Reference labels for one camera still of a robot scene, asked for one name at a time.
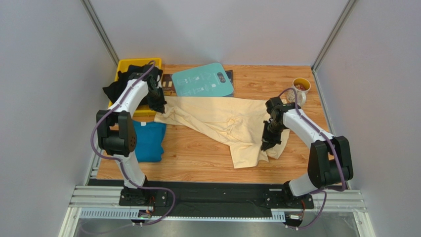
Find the cream t-shirt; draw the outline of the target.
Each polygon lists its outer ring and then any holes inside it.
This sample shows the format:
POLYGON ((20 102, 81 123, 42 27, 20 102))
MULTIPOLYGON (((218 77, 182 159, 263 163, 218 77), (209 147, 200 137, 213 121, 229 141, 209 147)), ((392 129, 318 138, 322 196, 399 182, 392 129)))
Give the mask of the cream t-shirt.
POLYGON ((280 145, 266 151, 260 149, 263 122, 270 118, 264 100, 177 96, 165 100, 165 112, 156 113, 156 122, 183 125, 229 146, 235 169, 255 167, 269 158, 278 159, 289 139, 287 129, 282 132, 280 145))

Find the blue t-shirt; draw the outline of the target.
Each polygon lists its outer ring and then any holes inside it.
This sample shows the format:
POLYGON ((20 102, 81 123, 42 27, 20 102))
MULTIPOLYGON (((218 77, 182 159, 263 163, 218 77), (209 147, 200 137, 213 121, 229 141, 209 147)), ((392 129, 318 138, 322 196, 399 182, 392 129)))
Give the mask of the blue t-shirt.
POLYGON ((160 162, 167 125, 159 122, 133 122, 137 136, 135 155, 138 162, 160 162))

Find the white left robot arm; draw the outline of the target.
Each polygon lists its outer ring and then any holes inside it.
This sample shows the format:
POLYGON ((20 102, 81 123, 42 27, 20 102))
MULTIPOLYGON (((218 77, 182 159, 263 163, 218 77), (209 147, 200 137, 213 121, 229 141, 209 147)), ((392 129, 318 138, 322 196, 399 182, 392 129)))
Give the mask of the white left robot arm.
POLYGON ((107 110, 96 114, 96 125, 91 134, 92 149, 100 158, 113 160, 124 178, 124 190, 148 198, 151 190, 146 175, 141 171, 134 149, 137 136, 133 114, 141 100, 149 94, 148 83, 142 79, 130 80, 118 101, 107 110))

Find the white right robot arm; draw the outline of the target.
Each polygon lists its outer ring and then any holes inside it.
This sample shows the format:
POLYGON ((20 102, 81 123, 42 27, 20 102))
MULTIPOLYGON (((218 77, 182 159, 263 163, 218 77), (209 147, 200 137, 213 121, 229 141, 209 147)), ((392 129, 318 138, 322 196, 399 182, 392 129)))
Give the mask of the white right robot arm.
POLYGON ((276 107, 267 112, 270 119, 264 122, 261 150, 280 145, 286 129, 298 135, 309 148, 307 173, 285 183, 288 194, 300 197, 324 189, 344 191, 346 182, 353 178, 349 141, 326 132, 301 109, 276 107))

